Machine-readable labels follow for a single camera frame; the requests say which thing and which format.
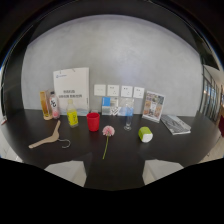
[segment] small box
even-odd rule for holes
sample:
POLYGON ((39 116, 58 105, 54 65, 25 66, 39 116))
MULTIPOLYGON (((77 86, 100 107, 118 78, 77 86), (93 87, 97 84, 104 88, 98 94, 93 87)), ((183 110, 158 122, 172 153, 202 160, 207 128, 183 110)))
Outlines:
POLYGON ((138 131, 138 135, 142 142, 147 143, 152 140, 153 134, 148 127, 142 127, 138 131))

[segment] framed picture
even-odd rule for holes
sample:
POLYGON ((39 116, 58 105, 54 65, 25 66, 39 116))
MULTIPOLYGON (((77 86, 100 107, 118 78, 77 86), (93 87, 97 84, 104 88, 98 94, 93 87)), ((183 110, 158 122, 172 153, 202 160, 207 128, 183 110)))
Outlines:
POLYGON ((164 102, 164 95, 147 91, 142 117, 159 122, 162 115, 164 102))

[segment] cup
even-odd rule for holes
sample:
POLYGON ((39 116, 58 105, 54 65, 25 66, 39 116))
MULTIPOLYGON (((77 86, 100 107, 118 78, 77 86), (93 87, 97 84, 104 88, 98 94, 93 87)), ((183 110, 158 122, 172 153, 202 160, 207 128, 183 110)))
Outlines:
POLYGON ((86 115, 87 124, 90 131, 98 131, 100 124, 100 115, 98 113, 88 113, 86 115))

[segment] flower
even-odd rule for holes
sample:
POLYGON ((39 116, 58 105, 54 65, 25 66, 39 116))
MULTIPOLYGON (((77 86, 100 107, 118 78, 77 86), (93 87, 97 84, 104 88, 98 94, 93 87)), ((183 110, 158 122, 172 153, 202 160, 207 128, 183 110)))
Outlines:
POLYGON ((114 133, 115 133, 115 130, 111 126, 106 126, 103 129, 103 135, 107 136, 107 143, 106 143, 105 151, 104 151, 104 154, 103 154, 103 159, 104 159, 106 151, 107 151, 108 139, 109 139, 110 136, 114 135, 114 133))
POLYGON ((113 127, 111 126, 106 126, 104 129, 103 129, 103 135, 106 135, 106 136, 111 136, 111 135, 114 135, 115 133, 115 130, 113 127))

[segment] light switch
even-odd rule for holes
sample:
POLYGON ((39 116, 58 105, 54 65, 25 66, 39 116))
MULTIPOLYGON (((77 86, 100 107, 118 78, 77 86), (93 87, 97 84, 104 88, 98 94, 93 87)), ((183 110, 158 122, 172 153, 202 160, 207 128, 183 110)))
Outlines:
POLYGON ((106 96, 106 85, 94 85, 95 96, 106 96))
POLYGON ((132 86, 122 86, 121 96, 122 97, 132 97, 133 87, 132 86))
POLYGON ((108 85, 107 96, 119 96, 119 85, 108 85))
POLYGON ((135 87, 134 88, 134 98, 143 98, 144 97, 144 93, 145 93, 145 89, 144 88, 140 88, 140 87, 135 87))

